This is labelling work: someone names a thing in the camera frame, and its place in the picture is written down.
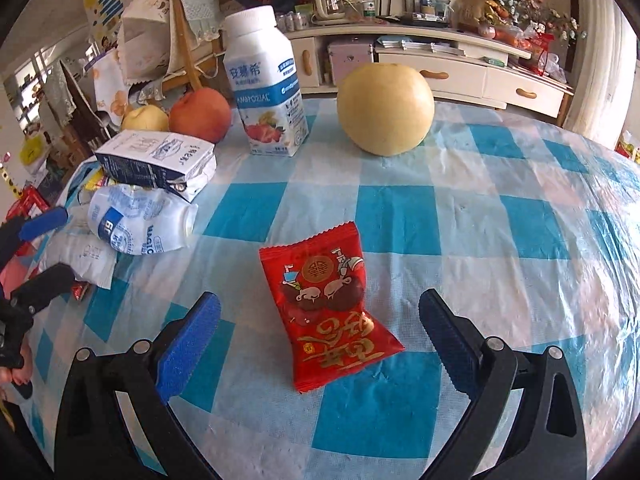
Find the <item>person's left hand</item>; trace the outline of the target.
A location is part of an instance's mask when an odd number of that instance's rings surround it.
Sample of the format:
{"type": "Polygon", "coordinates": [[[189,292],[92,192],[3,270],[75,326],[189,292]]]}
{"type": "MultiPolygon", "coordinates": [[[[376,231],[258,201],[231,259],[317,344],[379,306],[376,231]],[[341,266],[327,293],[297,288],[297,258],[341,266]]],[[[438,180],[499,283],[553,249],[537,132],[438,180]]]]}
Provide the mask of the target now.
{"type": "Polygon", "coordinates": [[[14,382],[15,385],[26,385],[32,380],[34,372],[34,359],[32,358],[32,348],[27,339],[24,339],[21,346],[21,356],[24,363],[22,368],[6,368],[0,370],[1,385],[14,382]]]}

